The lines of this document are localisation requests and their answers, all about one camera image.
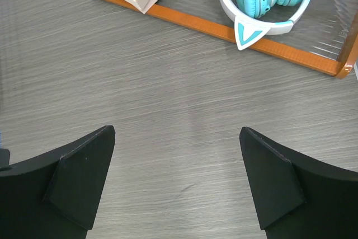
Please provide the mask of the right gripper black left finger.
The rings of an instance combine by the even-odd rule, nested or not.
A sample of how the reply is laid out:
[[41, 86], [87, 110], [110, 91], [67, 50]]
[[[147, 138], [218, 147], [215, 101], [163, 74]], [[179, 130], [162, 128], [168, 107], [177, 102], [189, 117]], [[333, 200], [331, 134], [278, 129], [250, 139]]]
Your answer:
[[69, 144], [10, 164], [1, 149], [1, 238], [86, 238], [115, 145], [103, 126]]

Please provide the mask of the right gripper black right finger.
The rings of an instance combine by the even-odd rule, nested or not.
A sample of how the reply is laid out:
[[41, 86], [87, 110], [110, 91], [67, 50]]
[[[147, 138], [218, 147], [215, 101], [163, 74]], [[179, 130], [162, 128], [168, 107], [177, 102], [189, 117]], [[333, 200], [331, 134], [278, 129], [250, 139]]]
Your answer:
[[357, 238], [357, 172], [304, 155], [249, 127], [239, 135], [267, 238]]

